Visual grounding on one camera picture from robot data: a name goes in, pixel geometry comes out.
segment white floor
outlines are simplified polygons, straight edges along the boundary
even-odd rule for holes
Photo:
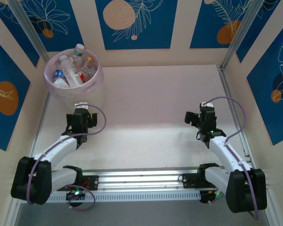
[[[67,156],[57,167],[88,169],[191,167],[218,158],[196,140],[197,129],[184,123],[186,111],[199,112],[199,103],[224,96],[215,65],[104,68],[108,123],[103,132]],[[236,131],[226,100],[213,102],[217,127]],[[66,128],[64,103],[50,98],[34,154],[55,142]],[[90,131],[96,131],[103,123]],[[243,156],[238,136],[230,140]]]

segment bottle cap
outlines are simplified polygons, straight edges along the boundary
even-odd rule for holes
[[[68,57],[66,55],[62,55],[59,58],[60,62],[62,62],[63,60],[66,60],[66,59],[68,59]]]
[[[92,58],[91,56],[88,56],[88,57],[87,57],[87,60],[90,61],[90,62],[92,62],[92,61],[93,61],[93,58]]]
[[[77,44],[75,46],[75,52],[77,52],[77,53],[82,53],[83,49],[85,49],[85,46],[83,46],[82,44]]]

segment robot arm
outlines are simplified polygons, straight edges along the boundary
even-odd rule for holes
[[[97,114],[90,114],[87,106],[77,107],[74,114],[67,114],[67,127],[62,136],[46,149],[43,153],[37,154],[32,158],[23,157],[20,159],[14,182],[11,189],[11,196],[14,198],[26,200],[26,191],[33,165],[42,154],[53,147],[56,143],[65,140],[65,138],[88,133],[88,128],[97,125]],[[64,166],[63,169],[52,171],[57,164],[68,154],[75,151],[82,143],[87,141],[86,135],[79,135],[62,141],[46,154],[38,163],[34,172],[32,185],[30,188],[30,200],[32,203],[44,204],[49,198],[51,192],[54,192],[66,185],[81,185],[83,182],[82,169],[73,166]]]
[[[184,121],[198,129],[196,138],[201,140],[219,158],[225,169],[215,163],[200,165],[198,180],[213,184],[225,194],[229,209],[234,212],[254,210],[250,194],[250,185],[242,165],[250,176],[258,210],[266,209],[266,182],[265,175],[260,169],[253,169],[246,163],[233,147],[225,146],[226,135],[221,129],[216,128],[215,109],[211,103],[200,104],[200,113],[187,112]]]

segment white tabletop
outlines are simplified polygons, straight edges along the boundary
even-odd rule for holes
[[[104,68],[108,122],[98,135],[68,155],[57,168],[84,170],[191,167],[219,159],[196,140],[197,129],[184,123],[186,111],[199,112],[199,103],[224,96],[215,65]],[[225,99],[213,102],[217,128],[236,131]],[[44,151],[65,131],[66,114],[73,113],[51,97],[34,154]],[[98,126],[103,124],[98,115]],[[238,136],[230,140],[243,157]]]

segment trash bin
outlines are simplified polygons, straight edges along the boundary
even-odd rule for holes
[[[56,54],[46,64],[43,75],[48,91],[54,97],[61,99],[72,110],[79,102],[87,102],[102,109],[105,105],[104,73],[98,58],[91,51],[85,49],[82,55],[83,61],[87,56],[91,56],[98,66],[95,75],[89,81],[73,88],[60,88],[53,84],[55,71],[59,69],[60,65],[59,57],[62,55],[70,57],[73,52],[74,49],[64,50]],[[96,109],[90,108],[90,111],[96,112]]]

